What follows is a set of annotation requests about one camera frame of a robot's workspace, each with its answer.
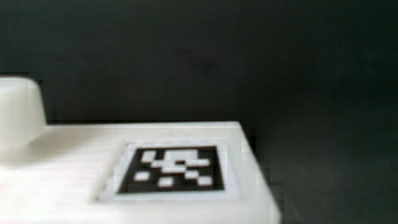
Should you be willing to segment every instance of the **black and white square pattern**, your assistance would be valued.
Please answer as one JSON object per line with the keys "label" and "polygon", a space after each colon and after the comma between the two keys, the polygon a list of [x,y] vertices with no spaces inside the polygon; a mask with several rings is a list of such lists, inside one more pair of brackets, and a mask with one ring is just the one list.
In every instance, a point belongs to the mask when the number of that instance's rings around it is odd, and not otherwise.
{"label": "black and white square pattern", "polygon": [[223,200],[239,197],[221,140],[129,143],[113,166],[101,201]]}
{"label": "black and white square pattern", "polygon": [[214,146],[138,148],[118,194],[223,190]]}

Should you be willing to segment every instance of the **dark background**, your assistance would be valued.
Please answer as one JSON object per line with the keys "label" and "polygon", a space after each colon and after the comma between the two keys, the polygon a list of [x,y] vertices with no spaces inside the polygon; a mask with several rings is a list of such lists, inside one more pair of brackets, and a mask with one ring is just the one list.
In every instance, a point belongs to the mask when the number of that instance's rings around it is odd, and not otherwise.
{"label": "dark background", "polygon": [[1,0],[0,72],[38,81],[51,124],[241,121],[284,222],[398,223],[395,12]]}

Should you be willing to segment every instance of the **white cylinder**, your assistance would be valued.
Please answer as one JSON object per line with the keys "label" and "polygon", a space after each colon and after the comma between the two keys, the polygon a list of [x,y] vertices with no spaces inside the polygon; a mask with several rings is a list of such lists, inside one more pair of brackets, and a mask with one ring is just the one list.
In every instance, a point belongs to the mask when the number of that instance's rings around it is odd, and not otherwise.
{"label": "white cylinder", "polygon": [[45,127],[40,91],[24,78],[0,78],[0,151],[28,144]]}

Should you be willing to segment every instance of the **white surface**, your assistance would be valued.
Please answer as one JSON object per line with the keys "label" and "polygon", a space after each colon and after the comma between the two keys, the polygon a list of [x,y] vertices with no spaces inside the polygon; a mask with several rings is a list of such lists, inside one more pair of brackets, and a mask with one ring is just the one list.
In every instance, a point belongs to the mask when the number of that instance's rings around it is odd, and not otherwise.
{"label": "white surface", "polygon": [[[127,142],[145,140],[156,145],[166,138],[223,138],[241,197],[99,202],[95,196]],[[0,223],[278,223],[236,122],[47,127],[29,150],[0,158],[0,198]]]}
{"label": "white surface", "polygon": [[38,88],[24,78],[0,78],[0,153],[19,147],[44,130]]}

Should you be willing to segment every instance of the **white platform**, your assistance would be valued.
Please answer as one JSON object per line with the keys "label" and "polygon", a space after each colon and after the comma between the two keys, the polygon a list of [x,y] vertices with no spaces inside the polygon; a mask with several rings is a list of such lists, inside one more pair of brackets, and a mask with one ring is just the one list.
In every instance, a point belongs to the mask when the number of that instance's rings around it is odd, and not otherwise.
{"label": "white platform", "polygon": [[[221,139],[239,197],[99,201],[127,143]],[[0,157],[0,223],[276,224],[280,215],[237,122],[47,126]]]}

